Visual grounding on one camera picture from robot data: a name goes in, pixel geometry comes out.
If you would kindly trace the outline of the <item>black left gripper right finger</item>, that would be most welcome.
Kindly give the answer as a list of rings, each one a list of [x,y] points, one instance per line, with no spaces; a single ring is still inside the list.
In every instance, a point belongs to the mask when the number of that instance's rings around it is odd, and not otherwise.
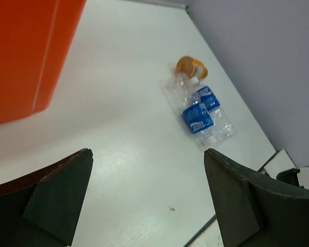
[[[224,246],[309,246],[309,190],[247,168],[215,149],[204,167]]]

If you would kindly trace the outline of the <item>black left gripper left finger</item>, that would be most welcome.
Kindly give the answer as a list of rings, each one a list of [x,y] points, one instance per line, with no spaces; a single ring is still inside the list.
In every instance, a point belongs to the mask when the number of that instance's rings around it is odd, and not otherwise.
[[[71,246],[92,167],[81,149],[0,184],[0,246]]]

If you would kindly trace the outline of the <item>short blue label water bottle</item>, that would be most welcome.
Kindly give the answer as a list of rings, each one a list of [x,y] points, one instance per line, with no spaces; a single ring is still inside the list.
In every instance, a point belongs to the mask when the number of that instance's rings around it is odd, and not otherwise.
[[[201,131],[201,141],[204,145],[213,145],[235,136],[237,130],[227,117],[213,91],[203,84],[196,76],[189,80],[192,89],[200,96],[213,121],[213,126]]]

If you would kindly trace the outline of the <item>long blue label water bottle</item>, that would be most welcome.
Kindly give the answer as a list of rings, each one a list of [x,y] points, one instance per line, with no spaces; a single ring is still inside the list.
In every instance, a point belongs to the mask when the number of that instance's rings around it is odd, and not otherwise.
[[[165,86],[168,102],[174,113],[187,126],[190,134],[203,145],[215,142],[212,129],[214,122],[196,90],[197,77],[189,78],[185,73],[177,73]]]

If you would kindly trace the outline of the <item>orange bottle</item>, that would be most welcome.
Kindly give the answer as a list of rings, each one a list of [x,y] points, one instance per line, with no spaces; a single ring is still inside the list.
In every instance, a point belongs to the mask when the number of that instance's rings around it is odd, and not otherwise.
[[[201,61],[189,56],[184,56],[177,62],[175,73],[184,73],[189,78],[197,77],[201,80],[207,77],[208,69]]]

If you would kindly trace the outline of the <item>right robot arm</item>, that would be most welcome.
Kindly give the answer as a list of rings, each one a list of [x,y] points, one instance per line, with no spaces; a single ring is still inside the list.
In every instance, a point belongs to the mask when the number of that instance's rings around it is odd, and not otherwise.
[[[309,167],[285,170],[280,172],[276,179],[278,181],[309,190]]]

